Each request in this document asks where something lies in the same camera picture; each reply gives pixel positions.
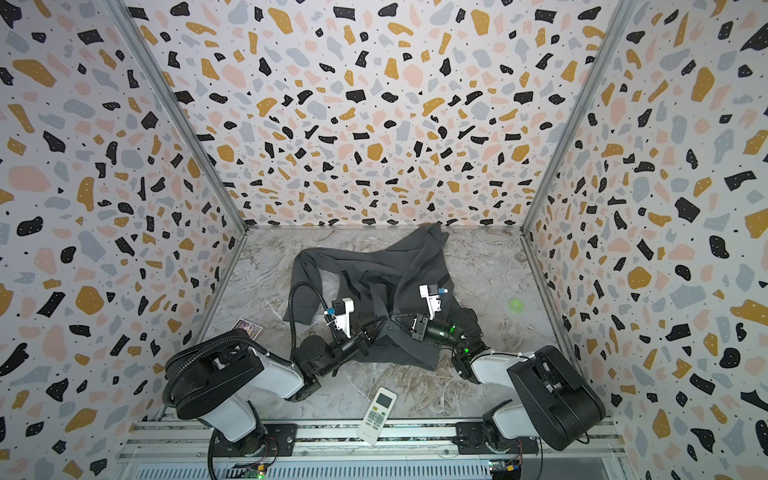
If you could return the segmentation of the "dark grey zip jacket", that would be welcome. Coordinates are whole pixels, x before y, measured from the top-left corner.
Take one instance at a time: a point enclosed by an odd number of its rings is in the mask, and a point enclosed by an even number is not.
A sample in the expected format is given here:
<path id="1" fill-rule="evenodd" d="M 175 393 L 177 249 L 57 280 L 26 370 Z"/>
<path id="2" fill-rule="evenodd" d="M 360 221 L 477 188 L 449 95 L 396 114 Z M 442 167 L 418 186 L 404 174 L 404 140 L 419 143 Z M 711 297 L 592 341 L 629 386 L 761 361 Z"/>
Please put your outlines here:
<path id="1" fill-rule="evenodd" d="M 443 247 L 449 234 L 437 224 L 421 226 L 389 247 L 374 252 L 333 248 L 309 248 L 294 259 L 291 272 L 289 306 L 284 320 L 309 325 L 320 306 L 321 273 L 339 278 L 338 298 L 352 298 L 355 311 L 350 323 L 359 327 L 379 316 L 389 322 L 382 328 L 367 356 L 358 354 L 360 363 L 392 363 L 433 371 L 439 348 L 413 340 L 391 320 L 392 313 L 427 314 L 426 301 L 419 286 L 437 284 L 449 293 L 442 298 L 436 317 L 447 321 L 456 311 L 468 309 L 456 300 L 454 283 L 446 265 Z"/>

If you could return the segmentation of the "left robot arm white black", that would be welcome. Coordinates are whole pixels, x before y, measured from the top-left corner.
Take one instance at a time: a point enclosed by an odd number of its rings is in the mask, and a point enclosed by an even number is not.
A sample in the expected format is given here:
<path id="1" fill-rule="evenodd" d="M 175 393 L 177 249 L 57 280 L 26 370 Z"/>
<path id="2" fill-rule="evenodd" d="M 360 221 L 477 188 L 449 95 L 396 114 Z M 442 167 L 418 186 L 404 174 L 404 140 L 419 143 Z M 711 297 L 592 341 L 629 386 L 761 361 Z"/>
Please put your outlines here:
<path id="1" fill-rule="evenodd" d="M 260 437 L 265 428 L 241 391 L 256 388 L 298 402 L 320 388 L 319 379 L 358 354 L 366 355 L 384 319 L 368 321 L 347 336 L 337 328 L 333 343 L 313 335 L 289 359 L 269 351 L 243 329 L 233 329 L 172 356 L 165 365 L 165 406 L 182 420 L 196 419 L 236 443 Z"/>

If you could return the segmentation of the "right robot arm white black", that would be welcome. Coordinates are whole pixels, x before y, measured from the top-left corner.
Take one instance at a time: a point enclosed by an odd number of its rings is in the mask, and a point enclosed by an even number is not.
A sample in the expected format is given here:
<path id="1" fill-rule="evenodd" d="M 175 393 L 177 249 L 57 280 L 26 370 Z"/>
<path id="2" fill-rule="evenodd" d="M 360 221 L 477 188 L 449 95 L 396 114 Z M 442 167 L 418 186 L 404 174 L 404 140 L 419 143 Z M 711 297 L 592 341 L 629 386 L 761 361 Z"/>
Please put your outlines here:
<path id="1" fill-rule="evenodd" d="M 503 453 L 523 437 L 537 437 L 563 451 L 574 442 L 588 443 L 589 430 L 606 417 L 603 402 L 553 345 L 533 353 L 493 350 L 471 309 L 460 309 L 447 321 L 418 313 L 395 314 L 391 320 L 413 340 L 448 350 L 462 379 L 510 388 L 517 395 L 486 412 L 478 434 L 459 435 L 460 446 Z"/>

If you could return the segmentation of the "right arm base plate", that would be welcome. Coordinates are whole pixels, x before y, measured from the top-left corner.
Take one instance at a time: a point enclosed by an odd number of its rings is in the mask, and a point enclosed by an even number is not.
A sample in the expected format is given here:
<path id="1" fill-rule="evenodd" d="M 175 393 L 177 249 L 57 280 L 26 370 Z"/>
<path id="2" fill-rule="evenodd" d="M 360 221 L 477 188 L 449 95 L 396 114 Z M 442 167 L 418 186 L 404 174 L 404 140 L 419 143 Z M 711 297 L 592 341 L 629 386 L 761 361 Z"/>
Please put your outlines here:
<path id="1" fill-rule="evenodd" d="M 534 437 L 503 437 L 490 422 L 458 422 L 452 443 L 460 454 L 537 454 L 538 442 Z"/>

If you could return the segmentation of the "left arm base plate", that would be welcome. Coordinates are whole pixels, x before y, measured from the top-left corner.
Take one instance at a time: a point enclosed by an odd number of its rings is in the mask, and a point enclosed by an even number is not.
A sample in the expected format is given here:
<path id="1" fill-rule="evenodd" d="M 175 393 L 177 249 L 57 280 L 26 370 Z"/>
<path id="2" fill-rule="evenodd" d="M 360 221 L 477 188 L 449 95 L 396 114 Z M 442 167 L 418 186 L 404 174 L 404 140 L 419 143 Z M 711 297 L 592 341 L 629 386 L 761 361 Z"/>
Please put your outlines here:
<path id="1" fill-rule="evenodd" d="M 209 443 L 209 456 L 256 459 L 289 457 L 293 453 L 297 431 L 298 425 L 294 423 L 267 423 L 232 442 L 215 430 Z"/>

